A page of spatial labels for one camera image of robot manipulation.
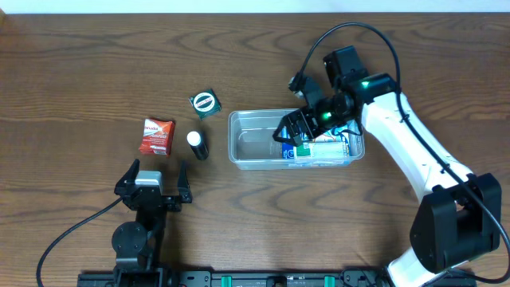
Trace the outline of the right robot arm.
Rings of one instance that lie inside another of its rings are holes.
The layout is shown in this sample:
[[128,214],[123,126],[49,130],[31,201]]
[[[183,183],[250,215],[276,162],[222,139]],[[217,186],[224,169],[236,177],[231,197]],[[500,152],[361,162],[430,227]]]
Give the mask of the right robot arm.
[[473,174],[444,149],[414,114],[397,77],[369,74],[351,46],[328,54],[324,65],[333,95],[297,73],[288,86],[306,104],[283,117],[273,138],[298,147],[354,121],[385,147],[419,201],[410,248],[386,268],[392,285],[464,278],[462,264],[508,245],[500,184],[491,174]]

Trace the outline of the white green medicine packet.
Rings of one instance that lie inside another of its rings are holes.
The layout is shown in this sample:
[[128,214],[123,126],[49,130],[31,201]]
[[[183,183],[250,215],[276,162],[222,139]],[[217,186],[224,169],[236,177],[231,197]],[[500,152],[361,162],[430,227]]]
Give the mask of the white green medicine packet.
[[349,144],[344,142],[311,142],[294,148],[296,159],[342,159],[349,156]]

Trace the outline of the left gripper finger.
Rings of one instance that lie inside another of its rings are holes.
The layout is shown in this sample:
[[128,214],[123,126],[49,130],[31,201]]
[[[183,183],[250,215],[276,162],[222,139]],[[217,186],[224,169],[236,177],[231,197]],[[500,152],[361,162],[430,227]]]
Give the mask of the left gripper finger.
[[186,162],[182,161],[180,165],[180,171],[178,174],[177,188],[180,196],[189,195],[189,182],[186,175]]
[[139,173],[139,160],[135,159],[129,169],[120,179],[120,186],[125,187],[135,183],[136,176]]

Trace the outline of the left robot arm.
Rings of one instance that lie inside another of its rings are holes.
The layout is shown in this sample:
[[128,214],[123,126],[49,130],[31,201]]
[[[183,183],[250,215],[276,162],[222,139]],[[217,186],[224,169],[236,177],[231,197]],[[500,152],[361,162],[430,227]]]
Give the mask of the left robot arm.
[[186,176],[186,164],[178,173],[177,195],[163,195],[162,173],[141,171],[135,160],[115,185],[114,193],[130,210],[135,220],[118,226],[112,235],[116,252],[114,287],[177,286],[178,279],[159,261],[169,212],[179,212],[193,200]]

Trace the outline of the blue white drink mix box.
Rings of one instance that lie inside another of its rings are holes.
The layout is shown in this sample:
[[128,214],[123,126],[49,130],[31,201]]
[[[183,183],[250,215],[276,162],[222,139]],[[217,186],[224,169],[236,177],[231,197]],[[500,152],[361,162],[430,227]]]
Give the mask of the blue white drink mix box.
[[[342,128],[333,128],[328,132],[325,132],[323,135],[318,136],[317,138],[313,140],[309,140],[305,134],[302,135],[302,139],[304,140],[304,143],[311,143],[311,142],[344,142],[346,144],[349,144],[349,140],[347,138],[346,133],[340,133],[339,131]],[[296,159],[294,157],[294,146],[283,143],[282,144],[282,158],[283,159]]]

